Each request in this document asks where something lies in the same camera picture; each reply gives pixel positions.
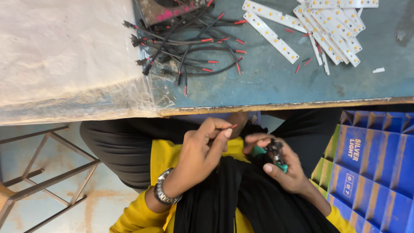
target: metal stand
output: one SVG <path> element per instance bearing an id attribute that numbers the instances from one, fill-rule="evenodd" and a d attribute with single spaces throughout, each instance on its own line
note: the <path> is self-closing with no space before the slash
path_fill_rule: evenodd
<path id="1" fill-rule="evenodd" d="M 64 208 L 63 210 L 61 210 L 57 214 L 51 216 L 50 218 L 44 220 L 43 222 L 37 224 L 36 226 L 32 227 L 31 229 L 25 231 L 24 233 L 34 232 L 35 230 L 39 229 L 43 225 L 45 225 L 48 222 L 52 221 L 56 217 L 58 217 L 61 214 L 65 213 L 66 211 L 70 210 L 71 208 L 73 208 L 74 206 L 76 206 L 77 204 L 79 204 L 80 202 L 82 202 L 86 199 L 86 195 L 84 195 L 81 199 L 76 201 L 79 198 L 79 195 L 81 194 L 83 188 L 85 188 L 86 183 L 91 178 L 91 176 L 94 173 L 96 167 L 99 165 L 99 163 L 101 163 L 101 161 L 99 159 L 96 159 L 94 156 L 88 154 L 86 151 L 82 150 L 81 148 L 77 147 L 75 144 L 69 142 L 68 140 L 64 139 L 63 137 L 61 137 L 61 136 L 59 136 L 58 134 L 55 133 L 55 131 L 58 131 L 58 130 L 61 130 L 61 129 L 68 129 L 68 126 L 63 126 L 63 127 L 59 127 L 59 128 L 55 128 L 55 129 L 45 130 L 45 131 L 41 131 L 41 132 L 37 132 L 37 133 L 31 133 L 31 134 L 27 134 L 27 135 L 23 135 L 23 136 L 10 138 L 10 139 L 5 139 L 5 140 L 0 141 L 0 144 L 4 144 L 4 143 L 12 142 L 12 141 L 21 140 L 21 139 L 24 139 L 24 138 L 30 138 L 30 137 L 42 135 L 42 134 L 45 135 L 43 137 L 43 140 L 40 142 L 40 145 L 37 148 L 36 152 L 34 153 L 33 157 L 31 158 L 31 160 L 29 162 L 29 165 L 26 167 L 26 170 L 24 171 L 23 175 L 3 183 L 4 186 L 9 187 L 9 186 L 17 184 L 19 182 L 25 181 L 25 182 L 29 183 L 30 185 L 32 185 L 32 187 L 24 189 L 22 191 L 19 191 L 16 194 L 14 194 L 13 196 L 9 197 L 9 199 L 6 201 L 6 203 L 4 204 L 3 208 L 0 211 L 0 229 L 3 226 L 4 222 L 6 221 L 6 218 L 9 215 L 10 211 L 12 210 L 15 202 L 17 202 L 17 201 L 19 201 L 19 200 L 21 200 L 25 197 L 28 197 L 30 195 L 33 195 L 33 194 L 35 194 L 39 191 L 42 191 L 42 192 L 46 193 L 48 196 L 50 196 L 53 199 L 55 199 L 56 201 L 62 203 L 63 205 L 66 206 L 66 208 Z M 33 182 L 32 180 L 30 180 L 30 178 L 33 177 L 33 176 L 36 176 L 38 174 L 43 173 L 44 170 L 39 169 L 39 170 L 36 170 L 36 171 L 33 171 L 33 172 L 29 172 L 29 171 L 30 171 L 31 167 L 33 166 L 34 161 L 36 160 L 37 156 L 39 155 L 40 150 L 45 145 L 45 143 L 46 143 L 46 141 L 49 137 L 55 139 L 57 142 L 61 143 L 62 145 L 66 146 L 66 147 L 68 147 L 72 151 L 82 155 L 87 160 L 89 160 L 90 163 L 87 163 L 83 166 L 75 168 L 75 169 L 73 169 L 69 172 L 65 172 L 61 175 L 55 176 L 55 177 L 53 177 L 49 180 L 43 181 L 42 183 L 37 184 L 37 183 Z M 62 198 L 58 197 L 56 194 L 54 194 L 54 193 L 52 193 L 52 192 L 50 192 L 46 189 L 46 188 L 48 188 L 48 187 L 50 187 L 54 184 L 57 184 L 57 183 L 65 180 L 65 179 L 67 179 L 69 177 L 72 177 L 72 176 L 74 176 L 78 173 L 81 173 L 81 172 L 83 172 L 87 169 L 89 169 L 88 173 L 86 174 L 86 176 L 83 179 L 82 183 L 79 185 L 76 192 L 73 194 L 73 197 L 70 200 L 70 202 L 67 202 L 67 201 L 63 200 Z"/>

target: hand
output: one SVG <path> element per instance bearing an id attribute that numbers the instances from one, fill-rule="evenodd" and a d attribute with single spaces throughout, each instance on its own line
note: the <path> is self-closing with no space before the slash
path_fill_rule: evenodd
<path id="1" fill-rule="evenodd" d="M 207 118 L 196 131 L 188 131 L 184 136 L 180 160 L 166 177 L 163 191 L 169 197 L 176 197 L 202 182 L 217 167 L 221 153 L 227 150 L 231 123 Z M 211 147 L 209 141 L 214 139 Z"/>
<path id="2" fill-rule="evenodd" d="M 247 146 L 244 148 L 243 152 L 249 153 L 255 145 L 259 147 L 265 147 L 270 143 L 271 138 L 275 138 L 275 136 L 264 133 L 248 135 L 245 138 Z M 285 163 L 288 165 L 287 172 L 284 173 L 279 167 L 271 163 L 266 163 L 263 166 L 263 170 L 269 176 L 279 182 L 282 188 L 287 192 L 302 194 L 308 189 L 307 183 L 309 180 L 303 173 L 299 157 L 295 152 L 292 151 L 290 146 L 286 144 L 284 140 L 281 138 L 278 140 L 283 143 L 281 154 L 283 161 L 285 161 Z"/>

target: silver wristwatch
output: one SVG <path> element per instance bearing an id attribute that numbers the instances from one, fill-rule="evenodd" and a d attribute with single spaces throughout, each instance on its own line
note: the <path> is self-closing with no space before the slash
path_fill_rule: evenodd
<path id="1" fill-rule="evenodd" d="M 157 179 L 157 182 L 155 184 L 154 187 L 154 196 L 155 198 L 165 204 L 165 205 L 174 205 L 176 204 L 179 200 L 181 200 L 182 195 L 176 197 L 176 198 L 171 198 L 168 197 L 167 195 L 165 195 L 164 191 L 162 190 L 162 184 L 164 183 L 165 178 L 170 174 L 170 172 L 172 171 L 173 167 L 168 168 L 167 170 L 165 170 L 165 172 L 163 172 Z"/>

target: bundle of wires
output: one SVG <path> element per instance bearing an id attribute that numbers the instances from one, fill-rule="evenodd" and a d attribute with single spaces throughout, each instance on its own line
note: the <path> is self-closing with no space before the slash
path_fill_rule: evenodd
<path id="1" fill-rule="evenodd" d="M 177 4 L 182 4 L 180 0 L 174 0 Z M 155 52 L 151 54 L 148 58 L 138 60 L 137 65 L 144 66 L 143 74 L 148 75 L 154 61 L 159 57 L 158 61 L 160 63 L 165 63 L 173 59 L 177 62 L 178 72 L 173 72 L 170 70 L 161 70 L 162 75 L 178 75 L 178 86 L 181 85 L 181 79 L 184 79 L 184 95 L 187 95 L 187 77 L 188 76 L 209 76 L 222 73 L 232 67 L 237 67 L 239 75 L 243 72 L 239 61 L 242 59 L 242 56 L 236 57 L 236 53 L 246 53 L 242 50 L 232 49 L 226 40 L 235 40 L 238 43 L 244 44 L 242 40 L 232 36 L 218 27 L 234 27 L 242 26 L 247 21 L 246 20 L 236 20 L 236 19 L 225 19 L 222 18 L 224 12 L 221 13 L 218 17 L 210 15 L 207 13 L 209 7 L 214 6 L 212 4 L 213 0 L 210 0 L 209 3 L 194 12 L 189 12 L 179 17 L 174 18 L 171 23 L 166 25 L 166 22 L 156 24 L 150 27 L 137 26 L 130 22 L 124 21 L 124 26 L 128 28 L 133 28 L 145 35 L 145 37 L 138 38 L 135 35 L 132 35 L 132 44 L 134 47 L 143 46 L 147 48 L 154 49 Z M 171 37 L 180 37 L 185 30 L 200 30 L 199 34 L 187 40 L 174 40 Z M 201 44 L 208 44 L 207 46 L 200 47 Z M 215 47 L 212 45 L 224 45 L 224 47 Z M 218 61 L 210 60 L 201 60 L 187 58 L 189 53 L 197 51 L 225 51 L 230 53 L 233 58 L 233 63 L 221 70 L 214 71 L 209 68 L 199 66 L 203 63 L 218 63 Z"/>

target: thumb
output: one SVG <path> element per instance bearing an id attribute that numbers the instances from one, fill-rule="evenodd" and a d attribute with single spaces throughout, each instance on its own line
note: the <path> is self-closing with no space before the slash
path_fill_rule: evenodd
<path id="1" fill-rule="evenodd" d="M 213 144 L 211 145 L 209 152 L 207 153 L 206 162 L 215 165 L 218 164 L 221 153 L 227 146 L 227 142 L 229 141 L 232 132 L 232 129 L 225 129 L 217 135 L 213 141 Z"/>
<path id="2" fill-rule="evenodd" d="M 273 179 L 275 179 L 279 184 L 287 182 L 288 175 L 286 175 L 282 169 L 278 168 L 276 165 L 271 163 L 266 163 L 263 165 L 263 170 Z"/>

